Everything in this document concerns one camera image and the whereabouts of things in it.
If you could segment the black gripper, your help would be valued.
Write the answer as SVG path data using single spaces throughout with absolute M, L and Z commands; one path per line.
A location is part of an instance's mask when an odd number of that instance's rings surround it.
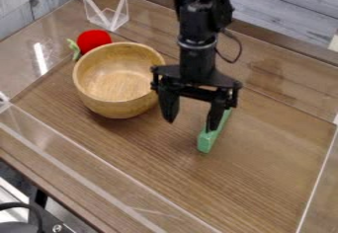
M 180 63 L 156 65 L 152 68 L 152 88 L 160 95 L 164 118 L 174 122 L 180 111 L 180 98 L 186 97 L 212 103 L 206 131 L 218 129 L 224 114 L 238 105 L 242 83 L 222 73 L 216 64 L 216 44 L 206 46 L 182 45 Z

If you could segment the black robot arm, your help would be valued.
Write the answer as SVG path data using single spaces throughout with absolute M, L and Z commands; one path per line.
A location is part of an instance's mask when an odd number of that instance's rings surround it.
M 188 97 L 212 105 L 206 130 L 214 131 L 228 110 L 238 105 L 242 83 L 224 74 L 216 65 L 221 57 L 218 35 L 232 24 L 234 8 L 230 0 L 174 0 L 180 21 L 180 63 L 152 68 L 152 88 L 161 100 L 164 117 L 176 120 L 180 99 Z

